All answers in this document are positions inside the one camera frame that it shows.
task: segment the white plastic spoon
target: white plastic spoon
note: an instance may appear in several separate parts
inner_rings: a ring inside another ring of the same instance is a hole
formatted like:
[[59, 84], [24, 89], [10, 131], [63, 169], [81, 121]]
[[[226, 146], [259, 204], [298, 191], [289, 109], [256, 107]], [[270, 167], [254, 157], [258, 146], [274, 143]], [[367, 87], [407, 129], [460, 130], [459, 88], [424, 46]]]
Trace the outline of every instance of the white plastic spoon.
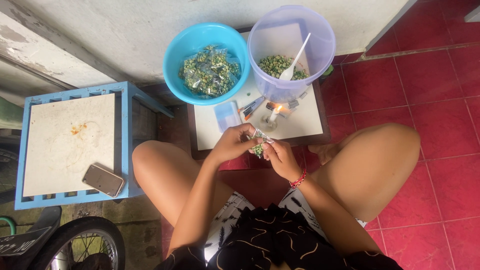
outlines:
[[308, 39], [310, 38], [310, 34], [311, 34], [311, 33], [308, 33], [308, 36], [307, 36], [307, 38], [305, 39], [305, 42], [303, 43], [303, 45], [302, 45], [299, 53], [297, 54], [297, 57], [295, 57], [295, 60], [293, 61], [292, 65], [291, 65], [289, 68], [287, 68], [286, 70], [284, 70], [284, 71], [282, 72], [282, 74], [280, 75], [280, 78], [279, 78], [280, 80], [289, 81], [289, 80], [292, 79], [292, 76], [293, 76], [293, 68], [294, 68], [295, 65], [297, 64], [297, 61], [298, 61], [301, 53], [303, 52], [303, 48], [305, 48], [305, 45], [307, 44], [307, 41], [308, 41]]

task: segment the blue plastic bowl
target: blue plastic bowl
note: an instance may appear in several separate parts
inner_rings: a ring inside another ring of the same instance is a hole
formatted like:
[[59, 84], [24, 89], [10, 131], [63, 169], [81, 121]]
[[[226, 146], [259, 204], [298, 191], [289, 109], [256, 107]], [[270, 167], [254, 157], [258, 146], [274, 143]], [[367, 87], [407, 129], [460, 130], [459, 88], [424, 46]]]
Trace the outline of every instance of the blue plastic bowl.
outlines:
[[[192, 56], [209, 44], [222, 44], [232, 58], [240, 59], [241, 78], [226, 94], [212, 99], [200, 99], [183, 85], [178, 77], [180, 65], [186, 57]], [[172, 93], [181, 100], [194, 105], [213, 105], [231, 98], [240, 90], [248, 78], [250, 62], [248, 60], [247, 43], [235, 29], [218, 23], [202, 23], [190, 26], [181, 31], [168, 45], [163, 58], [163, 76]]]

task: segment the candle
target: candle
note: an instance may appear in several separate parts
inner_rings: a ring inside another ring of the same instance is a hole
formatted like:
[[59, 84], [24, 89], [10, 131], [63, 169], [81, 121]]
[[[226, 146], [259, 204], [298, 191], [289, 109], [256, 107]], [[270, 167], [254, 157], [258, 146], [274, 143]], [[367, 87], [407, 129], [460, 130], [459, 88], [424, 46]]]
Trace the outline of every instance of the candle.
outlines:
[[272, 112], [272, 115], [270, 115], [270, 119], [269, 119], [269, 122], [273, 122], [275, 121], [277, 115], [280, 113], [280, 109], [282, 108], [282, 105], [276, 107], [273, 112]]

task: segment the bracelet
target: bracelet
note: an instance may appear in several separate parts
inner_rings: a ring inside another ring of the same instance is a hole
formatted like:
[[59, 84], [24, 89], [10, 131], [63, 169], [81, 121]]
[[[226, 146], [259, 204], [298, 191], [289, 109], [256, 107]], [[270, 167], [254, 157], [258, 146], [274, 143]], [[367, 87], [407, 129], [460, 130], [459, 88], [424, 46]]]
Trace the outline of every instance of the bracelet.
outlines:
[[295, 182], [290, 183], [290, 186], [292, 187], [292, 189], [297, 188], [297, 186], [299, 186], [303, 182], [303, 180], [305, 180], [306, 176], [307, 176], [307, 170], [303, 169], [303, 174], [300, 176], [300, 178]]

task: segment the concrete ground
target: concrete ground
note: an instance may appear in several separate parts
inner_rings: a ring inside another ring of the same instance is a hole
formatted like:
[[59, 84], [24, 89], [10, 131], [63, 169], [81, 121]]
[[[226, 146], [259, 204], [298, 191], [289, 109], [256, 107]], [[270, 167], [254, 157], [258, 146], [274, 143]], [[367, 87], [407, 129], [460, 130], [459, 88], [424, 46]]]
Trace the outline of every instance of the concrete ground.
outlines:
[[[13, 210], [13, 202], [0, 205], [0, 216], [9, 216], [23, 233], [38, 219], [43, 208]], [[151, 270], [162, 259], [160, 213], [145, 195], [124, 199], [62, 206], [61, 225], [86, 216], [104, 217], [115, 223], [125, 242], [126, 270]], [[0, 221], [0, 236], [10, 228]]]

